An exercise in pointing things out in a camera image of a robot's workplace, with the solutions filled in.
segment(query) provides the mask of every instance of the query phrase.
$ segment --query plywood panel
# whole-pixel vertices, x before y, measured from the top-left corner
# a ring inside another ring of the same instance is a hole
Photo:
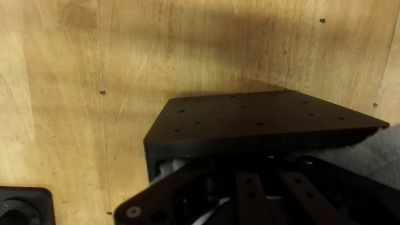
[[[397,12],[397,0],[0,0],[0,185],[50,188],[58,223],[111,223],[147,185],[141,140],[172,96],[278,85],[398,121]]]

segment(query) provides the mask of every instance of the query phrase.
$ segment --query wood grain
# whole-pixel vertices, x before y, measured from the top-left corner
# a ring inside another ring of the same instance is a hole
[[[277,85],[398,122],[397,15],[398,0],[0,0],[0,185],[47,187],[58,223],[111,223],[147,185],[142,137],[173,96]]]

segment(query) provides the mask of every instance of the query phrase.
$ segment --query wooden wall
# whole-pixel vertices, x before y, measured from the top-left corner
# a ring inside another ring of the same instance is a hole
[[[400,121],[398,0],[0,0],[0,185],[61,225],[147,185],[168,97],[298,90]]]

